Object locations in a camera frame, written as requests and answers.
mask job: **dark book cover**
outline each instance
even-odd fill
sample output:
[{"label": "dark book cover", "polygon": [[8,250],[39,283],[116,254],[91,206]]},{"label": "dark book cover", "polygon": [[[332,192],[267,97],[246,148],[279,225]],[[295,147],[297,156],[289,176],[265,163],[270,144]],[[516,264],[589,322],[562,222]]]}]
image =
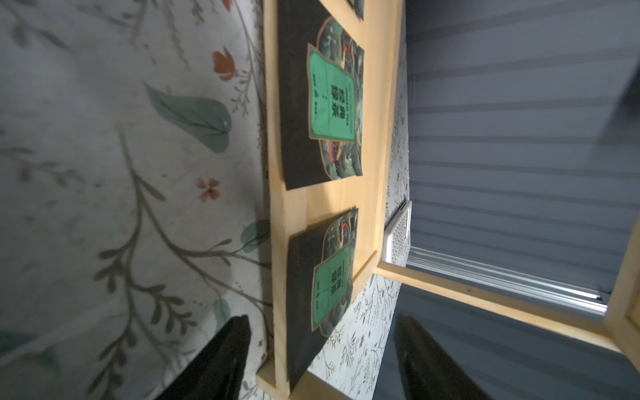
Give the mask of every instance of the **dark book cover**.
[{"label": "dark book cover", "polygon": [[351,303],[358,209],[289,241],[287,364],[291,390]]},{"label": "dark book cover", "polygon": [[287,189],[362,175],[364,51],[317,0],[278,2]]}]

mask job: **green leaf print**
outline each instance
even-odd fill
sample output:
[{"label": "green leaf print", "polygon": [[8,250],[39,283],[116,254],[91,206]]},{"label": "green leaf print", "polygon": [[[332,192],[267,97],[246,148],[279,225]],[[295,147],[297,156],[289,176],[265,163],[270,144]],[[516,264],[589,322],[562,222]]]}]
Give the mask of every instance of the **green leaf print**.
[{"label": "green leaf print", "polygon": [[231,115],[219,101],[204,97],[173,96],[145,83],[151,105],[165,120],[191,134],[214,153],[229,146]]},{"label": "green leaf print", "polygon": [[271,223],[269,220],[260,220],[244,228],[240,234],[240,241],[243,243],[245,253],[251,253],[262,243],[269,240],[271,234]]}]

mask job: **wooden frame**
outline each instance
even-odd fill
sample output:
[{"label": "wooden frame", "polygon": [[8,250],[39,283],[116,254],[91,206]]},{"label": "wooden frame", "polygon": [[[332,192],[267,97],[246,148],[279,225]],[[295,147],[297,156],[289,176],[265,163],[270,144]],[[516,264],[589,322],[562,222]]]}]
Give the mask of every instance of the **wooden frame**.
[{"label": "wooden frame", "polygon": [[561,335],[624,352],[640,370],[640,220],[621,267],[604,323],[470,285],[381,262],[403,0],[367,0],[359,20],[347,0],[319,0],[365,51],[364,176],[287,191],[280,147],[277,2],[264,3],[274,356],[257,382],[274,399],[347,399],[306,372],[293,392],[287,373],[286,274],[289,238],[309,225],[359,208],[353,297],[373,273]]}]

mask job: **green book cover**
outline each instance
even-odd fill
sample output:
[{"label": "green book cover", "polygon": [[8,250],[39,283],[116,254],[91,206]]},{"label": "green book cover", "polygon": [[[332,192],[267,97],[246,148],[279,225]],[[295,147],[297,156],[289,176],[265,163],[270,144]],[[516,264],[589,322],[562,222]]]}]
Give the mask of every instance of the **green book cover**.
[{"label": "green book cover", "polygon": [[287,363],[291,390],[351,303],[358,209],[293,237],[287,258]]},{"label": "green book cover", "polygon": [[318,0],[278,2],[287,189],[361,176],[364,50]]}]

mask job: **black object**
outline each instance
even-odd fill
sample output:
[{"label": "black object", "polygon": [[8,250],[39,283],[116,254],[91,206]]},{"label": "black object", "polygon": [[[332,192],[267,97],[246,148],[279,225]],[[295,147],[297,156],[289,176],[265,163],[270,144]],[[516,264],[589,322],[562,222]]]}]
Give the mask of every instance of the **black object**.
[{"label": "black object", "polygon": [[[353,229],[346,232],[342,222],[349,220]],[[330,220],[314,225],[289,240],[287,258],[287,368],[291,391],[298,384],[309,364],[322,350],[327,338],[335,328],[343,311],[351,301],[353,282],[346,282],[347,291],[323,322],[313,329],[312,300],[315,267],[322,264],[341,248],[355,248],[355,232],[358,224],[358,209],[349,210]],[[353,258],[349,263],[348,276],[353,276]]]},{"label": "black object", "polygon": [[249,317],[233,317],[156,400],[236,400],[251,341]]},{"label": "black object", "polygon": [[415,318],[398,316],[395,335],[407,400],[491,400]]}]

